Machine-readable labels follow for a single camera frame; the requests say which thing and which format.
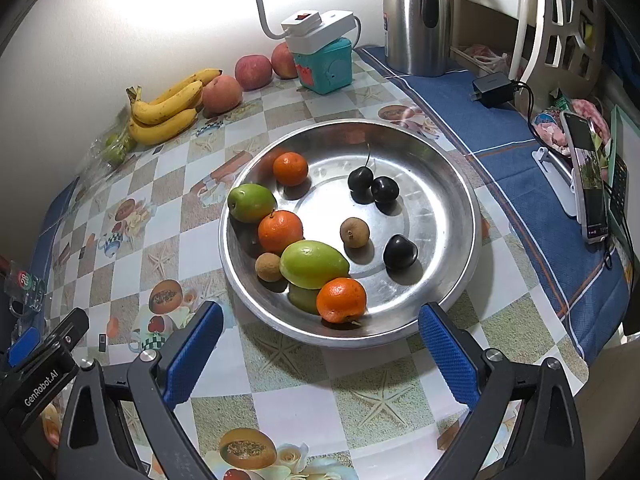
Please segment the small tan longan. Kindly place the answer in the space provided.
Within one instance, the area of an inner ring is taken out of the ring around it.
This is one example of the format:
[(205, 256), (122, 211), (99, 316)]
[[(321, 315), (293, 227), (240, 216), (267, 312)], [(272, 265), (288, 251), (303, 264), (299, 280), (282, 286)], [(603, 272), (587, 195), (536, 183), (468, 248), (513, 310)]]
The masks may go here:
[(280, 257), (273, 252), (264, 252), (255, 261), (255, 273), (266, 283), (280, 281)]

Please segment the orange tangerine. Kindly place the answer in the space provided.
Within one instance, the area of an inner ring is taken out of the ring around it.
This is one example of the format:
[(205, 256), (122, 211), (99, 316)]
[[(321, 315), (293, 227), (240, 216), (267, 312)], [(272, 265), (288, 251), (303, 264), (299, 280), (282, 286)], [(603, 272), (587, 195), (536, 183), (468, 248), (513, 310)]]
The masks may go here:
[(303, 223), (287, 210), (275, 210), (259, 222), (258, 240), (266, 252), (280, 254), (304, 237)]
[(367, 293), (352, 278), (334, 278), (316, 297), (316, 308), (328, 323), (343, 324), (358, 320), (367, 311)]
[(308, 162), (301, 154), (286, 152), (278, 156), (272, 165), (272, 172), (276, 180), (284, 185), (301, 185), (308, 176)]

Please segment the green mango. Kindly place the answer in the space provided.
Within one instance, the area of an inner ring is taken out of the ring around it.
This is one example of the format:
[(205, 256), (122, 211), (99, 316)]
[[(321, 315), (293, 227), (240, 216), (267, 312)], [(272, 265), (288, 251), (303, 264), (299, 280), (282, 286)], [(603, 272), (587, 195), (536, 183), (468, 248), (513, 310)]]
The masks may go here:
[(230, 191), (228, 208), (236, 221), (256, 223), (277, 208), (277, 201), (268, 188), (256, 183), (244, 183)]
[(334, 278), (347, 278), (349, 262), (337, 249), (327, 244), (299, 240), (282, 252), (280, 272), (296, 287), (320, 289)]

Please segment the larger tan longan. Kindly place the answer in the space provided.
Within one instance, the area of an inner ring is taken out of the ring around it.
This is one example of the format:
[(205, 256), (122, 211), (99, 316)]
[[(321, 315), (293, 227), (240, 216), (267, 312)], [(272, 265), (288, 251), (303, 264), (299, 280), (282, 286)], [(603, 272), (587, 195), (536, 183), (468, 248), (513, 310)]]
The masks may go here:
[(347, 218), (340, 227), (341, 240), (347, 248), (359, 249), (368, 244), (370, 229), (360, 218)]

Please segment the black plum with stem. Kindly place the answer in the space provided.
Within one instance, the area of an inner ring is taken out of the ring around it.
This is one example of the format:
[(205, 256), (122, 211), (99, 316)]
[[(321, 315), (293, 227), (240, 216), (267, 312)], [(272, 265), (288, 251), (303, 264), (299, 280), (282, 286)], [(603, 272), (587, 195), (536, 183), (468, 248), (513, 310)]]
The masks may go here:
[(367, 192), (374, 180), (373, 171), (369, 167), (370, 156), (371, 153), (368, 153), (364, 164), (352, 170), (347, 178), (347, 185), (350, 192), (354, 194), (363, 194)]

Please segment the clear plastic package red logo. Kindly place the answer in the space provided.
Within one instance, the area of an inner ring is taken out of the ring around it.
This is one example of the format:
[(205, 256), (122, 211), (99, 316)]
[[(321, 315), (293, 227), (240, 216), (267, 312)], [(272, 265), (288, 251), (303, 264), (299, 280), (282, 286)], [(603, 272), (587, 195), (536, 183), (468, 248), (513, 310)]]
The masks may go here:
[(17, 318), (41, 311), (46, 296), (46, 284), (35, 274), (11, 261), (9, 274), (4, 280), (4, 292), (9, 296), (9, 309)]

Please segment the blue plaid cloth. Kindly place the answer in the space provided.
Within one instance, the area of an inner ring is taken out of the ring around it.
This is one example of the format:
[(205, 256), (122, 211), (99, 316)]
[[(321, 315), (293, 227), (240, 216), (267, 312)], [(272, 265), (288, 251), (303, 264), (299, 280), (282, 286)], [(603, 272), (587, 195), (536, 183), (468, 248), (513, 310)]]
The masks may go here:
[(381, 47), (360, 47), (363, 62), (412, 99), (463, 156), (524, 245), (551, 307), (587, 364), (623, 322), (629, 304), (625, 249), (616, 238), (589, 245), (533, 159), (539, 144), (511, 105), (471, 98), (474, 75), (454, 67), (435, 78), (405, 75)]

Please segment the large steel bowl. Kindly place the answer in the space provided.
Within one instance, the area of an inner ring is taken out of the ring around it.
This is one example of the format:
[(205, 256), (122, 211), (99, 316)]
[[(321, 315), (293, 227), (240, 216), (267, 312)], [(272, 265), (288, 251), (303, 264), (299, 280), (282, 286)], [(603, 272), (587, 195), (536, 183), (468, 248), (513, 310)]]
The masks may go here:
[(480, 207), (435, 142), (382, 122), (299, 129), (241, 169), (220, 220), (232, 294), (306, 344), (362, 349), (450, 308), (480, 258)]

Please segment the clear bag of green fruit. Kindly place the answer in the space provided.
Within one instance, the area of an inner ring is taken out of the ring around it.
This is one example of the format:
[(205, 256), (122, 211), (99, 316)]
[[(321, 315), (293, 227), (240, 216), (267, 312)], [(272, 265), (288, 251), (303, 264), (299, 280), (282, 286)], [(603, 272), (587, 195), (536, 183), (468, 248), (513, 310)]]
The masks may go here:
[(82, 188), (91, 188), (109, 177), (136, 148), (137, 142), (129, 132), (129, 118), (128, 113), (119, 114), (116, 122), (92, 141), (77, 167)]

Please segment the white phone stand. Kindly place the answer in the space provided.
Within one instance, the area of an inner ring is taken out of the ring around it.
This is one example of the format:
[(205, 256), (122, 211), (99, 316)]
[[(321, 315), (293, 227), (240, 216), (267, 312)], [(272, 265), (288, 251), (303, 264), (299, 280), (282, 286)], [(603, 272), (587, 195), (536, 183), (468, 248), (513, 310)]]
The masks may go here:
[(577, 218), (577, 203), (573, 174), (558, 156), (541, 146), (532, 151), (532, 157), (539, 170), (551, 186), (565, 214)]

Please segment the yellow banana bunch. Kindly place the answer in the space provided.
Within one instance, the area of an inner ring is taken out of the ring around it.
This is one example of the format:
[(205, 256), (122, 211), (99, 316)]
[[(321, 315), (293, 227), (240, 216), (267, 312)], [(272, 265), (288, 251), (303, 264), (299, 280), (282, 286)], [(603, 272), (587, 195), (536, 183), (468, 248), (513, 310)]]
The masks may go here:
[(198, 114), (198, 102), (206, 84), (222, 74), (218, 68), (204, 68), (174, 84), (151, 102), (142, 100), (142, 88), (129, 87), (128, 132), (145, 146), (163, 143), (190, 127)]

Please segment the pink snack bag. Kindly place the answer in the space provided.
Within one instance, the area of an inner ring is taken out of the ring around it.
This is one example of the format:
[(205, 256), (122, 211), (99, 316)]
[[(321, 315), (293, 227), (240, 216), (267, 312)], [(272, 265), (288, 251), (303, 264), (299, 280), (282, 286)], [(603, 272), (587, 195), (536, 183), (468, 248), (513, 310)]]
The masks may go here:
[(610, 154), (612, 143), (610, 128), (600, 114), (597, 105), (583, 99), (571, 100), (570, 104), (562, 105), (560, 108), (549, 107), (535, 117), (534, 129), (548, 148), (552, 148), (562, 156), (570, 154), (570, 144), (564, 126), (569, 125), (570, 128), (573, 128), (577, 125), (577, 119), (569, 117), (563, 120), (561, 118), (563, 113), (579, 116), (584, 122), (591, 122), (593, 126), (591, 139), (594, 148), (606, 156)]

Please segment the black smartphone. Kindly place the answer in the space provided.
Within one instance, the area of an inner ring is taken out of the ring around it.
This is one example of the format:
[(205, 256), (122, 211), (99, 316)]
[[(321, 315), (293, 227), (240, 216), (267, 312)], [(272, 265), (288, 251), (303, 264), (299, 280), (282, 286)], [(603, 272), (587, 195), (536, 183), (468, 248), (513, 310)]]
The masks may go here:
[(608, 213), (606, 212), (604, 186), (598, 154), (593, 146), (591, 122), (584, 122), (576, 115), (563, 113), (561, 118), (577, 119), (577, 125), (565, 132), (570, 144), (570, 159), (573, 165), (573, 181), (577, 203), (577, 218), (582, 228), (582, 238), (589, 244), (602, 242), (608, 235)]

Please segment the peach coloured apple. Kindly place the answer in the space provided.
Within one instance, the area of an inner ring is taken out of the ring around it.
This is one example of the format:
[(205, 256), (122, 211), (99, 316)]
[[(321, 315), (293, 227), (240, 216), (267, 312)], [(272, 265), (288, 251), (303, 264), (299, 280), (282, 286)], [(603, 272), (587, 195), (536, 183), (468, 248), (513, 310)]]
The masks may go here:
[(243, 89), (229, 75), (220, 75), (203, 88), (202, 100), (206, 114), (220, 115), (233, 110), (242, 102)]

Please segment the black power adapter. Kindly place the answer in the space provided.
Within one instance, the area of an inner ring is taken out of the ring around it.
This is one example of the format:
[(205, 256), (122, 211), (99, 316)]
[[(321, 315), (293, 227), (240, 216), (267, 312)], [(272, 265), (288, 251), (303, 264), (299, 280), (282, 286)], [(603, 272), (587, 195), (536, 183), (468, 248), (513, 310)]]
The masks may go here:
[(505, 74), (488, 74), (473, 80), (471, 100), (487, 108), (500, 107), (513, 100), (516, 90), (518, 83)]

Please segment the red apple middle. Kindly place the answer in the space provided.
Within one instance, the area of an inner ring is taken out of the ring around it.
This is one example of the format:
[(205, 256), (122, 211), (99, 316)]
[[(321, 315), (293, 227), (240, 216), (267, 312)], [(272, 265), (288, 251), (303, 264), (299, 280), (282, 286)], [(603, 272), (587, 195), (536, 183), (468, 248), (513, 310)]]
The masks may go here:
[(244, 91), (265, 87), (272, 81), (272, 65), (262, 54), (242, 56), (235, 64), (234, 76)]

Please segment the red apple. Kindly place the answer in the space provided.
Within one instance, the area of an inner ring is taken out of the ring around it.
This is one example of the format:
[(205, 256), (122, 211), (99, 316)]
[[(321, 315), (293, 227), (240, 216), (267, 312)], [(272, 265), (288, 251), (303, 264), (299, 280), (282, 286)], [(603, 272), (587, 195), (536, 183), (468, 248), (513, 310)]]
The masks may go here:
[(272, 81), (272, 65), (262, 54), (242, 56), (235, 64), (234, 76), (244, 91), (265, 87)]
[(281, 79), (294, 79), (298, 77), (294, 56), (288, 50), (288, 45), (281, 42), (271, 53), (271, 66), (273, 71)]

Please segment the red apple far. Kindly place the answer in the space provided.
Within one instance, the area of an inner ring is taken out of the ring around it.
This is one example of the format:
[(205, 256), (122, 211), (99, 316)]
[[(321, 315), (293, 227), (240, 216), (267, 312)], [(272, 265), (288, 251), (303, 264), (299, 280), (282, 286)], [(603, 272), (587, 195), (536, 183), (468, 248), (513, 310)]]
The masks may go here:
[(294, 56), (288, 50), (288, 45), (281, 42), (271, 53), (271, 66), (273, 71), (281, 79), (294, 79), (298, 77)]

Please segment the teal plastic box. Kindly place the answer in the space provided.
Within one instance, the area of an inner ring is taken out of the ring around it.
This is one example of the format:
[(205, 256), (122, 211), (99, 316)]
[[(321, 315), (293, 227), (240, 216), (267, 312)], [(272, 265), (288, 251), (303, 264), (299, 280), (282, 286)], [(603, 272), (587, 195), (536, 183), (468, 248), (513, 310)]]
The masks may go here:
[(325, 96), (352, 83), (352, 42), (341, 37), (313, 54), (293, 54), (303, 87)]

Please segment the white shelf rack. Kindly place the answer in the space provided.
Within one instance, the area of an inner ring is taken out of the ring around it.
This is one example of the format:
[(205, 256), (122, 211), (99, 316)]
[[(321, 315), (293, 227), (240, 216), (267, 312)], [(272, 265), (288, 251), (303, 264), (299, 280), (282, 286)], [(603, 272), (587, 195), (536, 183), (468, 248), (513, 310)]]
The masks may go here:
[[(477, 67), (460, 41), (462, 2), (451, 0), (451, 54)], [(541, 106), (559, 89), (584, 98), (599, 78), (605, 35), (602, 0), (466, 0), (514, 18), (509, 77), (525, 82)]]

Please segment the steel thermos jug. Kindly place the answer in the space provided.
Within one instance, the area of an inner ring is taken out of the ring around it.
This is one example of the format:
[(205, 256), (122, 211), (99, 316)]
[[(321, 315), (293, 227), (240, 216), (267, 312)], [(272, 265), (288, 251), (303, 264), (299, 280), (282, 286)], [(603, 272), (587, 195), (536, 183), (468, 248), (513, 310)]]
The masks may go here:
[(450, 48), (449, 0), (383, 0), (386, 64), (398, 73), (439, 77)]

